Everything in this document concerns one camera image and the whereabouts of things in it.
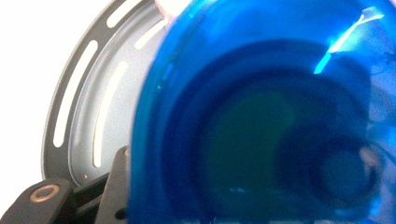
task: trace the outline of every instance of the blue transparent lid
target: blue transparent lid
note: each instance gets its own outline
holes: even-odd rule
[[[192,1],[141,93],[129,223],[395,223],[395,24],[386,0]]]

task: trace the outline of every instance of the round blue container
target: round blue container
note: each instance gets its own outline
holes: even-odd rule
[[[385,0],[192,1],[140,97],[129,223],[394,223],[395,24]]]

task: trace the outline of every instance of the white wall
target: white wall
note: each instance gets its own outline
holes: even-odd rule
[[[42,180],[41,142],[55,86],[109,2],[0,1],[0,217]]]

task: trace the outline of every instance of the metal ring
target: metal ring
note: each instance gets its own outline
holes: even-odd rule
[[[43,190],[46,190],[46,189],[51,189],[52,192],[47,194],[47,195],[40,196],[39,193],[42,192]],[[30,195],[30,201],[32,201],[34,203],[42,203],[42,202],[52,198],[53,196],[55,196],[59,192],[59,189],[60,188],[57,185],[46,185],[46,186],[43,186],[43,187],[35,190],[35,192],[33,192]]]

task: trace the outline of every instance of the blue plastic cover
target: blue plastic cover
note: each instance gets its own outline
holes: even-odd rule
[[[141,93],[129,223],[396,223],[395,25],[387,0],[192,1]]]

